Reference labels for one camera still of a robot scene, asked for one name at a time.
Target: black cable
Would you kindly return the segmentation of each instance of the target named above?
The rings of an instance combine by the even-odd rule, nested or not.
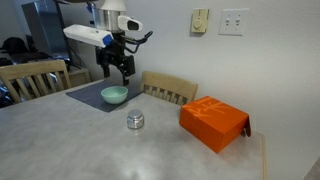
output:
[[[127,50],[128,52],[130,52],[130,53],[132,53],[132,54],[135,54],[135,53],[138,51],[139,46],[140,46],[140,44],[137,44],[135,50],[133,51],[133,50],[127,48],[126,46],[122,45],[121,43],[119,43],[117,40],[112,40],[112,41],[111,41],[111,44],[112,44],[112,43],[117,44],[118,46],[120,46],[121,48],[124,48],[125,50]]]
[[[80,56],[76,53],[76,51],[71,47],[69,46],[69,48],[71,49],[71,51],[73,52],[73,54],[76,56],[76,58],[79,60],[79,63],[80,63],[80,66],[82,67],[86,67],[83,60],[80,58]]]
[[[147,42],[148,38],[153,34],[152,31],[148,32],[146,35],[144,35],[144,38],[136,40],[132,37],[129,36],[121,36],[123,39],[125,39],[126,43],[132,44],[132,45],[138,45],[138,44],[143,44]]]

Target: white wall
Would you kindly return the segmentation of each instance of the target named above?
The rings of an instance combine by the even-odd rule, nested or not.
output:
[[[15,13],[15,6],[11,0],[1,0],[0,11],[0,47],[9,37],[25,39],[19,19]],[[8,54],[0,53],[0,57],[10,58]]]
[[[207,33],[190,33],[193,8],[209,8]],[[320,152],[320,2],[317,0],[130,0],[128,14],[154,35],[135,55],[137,85],[143,70],[199,83],[210,95],[250,114],[266,136],[268,177],[303,179]],[[245,34],[218,35],[221,12],[250,8]],[[67,24],[88,25],[84,4],[63,6]],[[94,48],[74,44],[93,79],[102,78]],[[118,71],[112,78],[121,82]]]

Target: orange paper bag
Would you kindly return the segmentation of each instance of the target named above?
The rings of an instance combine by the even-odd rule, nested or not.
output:
[[[210,96],[183,105],[180,125],[216,153],[244,129],[248,136],[251,135],[247,113]]]

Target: light switch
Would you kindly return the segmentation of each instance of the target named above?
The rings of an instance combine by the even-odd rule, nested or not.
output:
[[[224,9],[222,11],[219,34],[242,36],[249,9]]]
[[[205,33],[208,25],[209,9],[194,9],[191,32]]]

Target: light green bowl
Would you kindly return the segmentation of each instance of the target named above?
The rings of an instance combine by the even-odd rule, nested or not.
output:
[[[104,101],[109,104],[120,104],[128,96],[128,88],[124,86],[112,86],[101,91]]]

